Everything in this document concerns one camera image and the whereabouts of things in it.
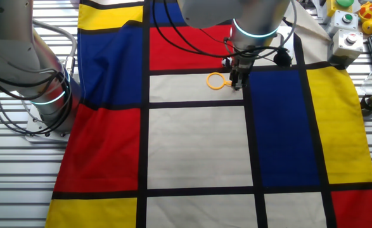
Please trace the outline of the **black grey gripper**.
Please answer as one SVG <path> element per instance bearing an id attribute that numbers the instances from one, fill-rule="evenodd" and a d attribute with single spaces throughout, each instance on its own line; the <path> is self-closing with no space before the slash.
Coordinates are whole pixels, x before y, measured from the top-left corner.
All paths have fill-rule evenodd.
<path id="1" fill-rule="evenodd" d="M 234 57 L 233 67 L 229 74 L 231 87 L 236 91 L 247 86 L 247 79 L 253 66 L 253 53 L 237 52 Z"/>

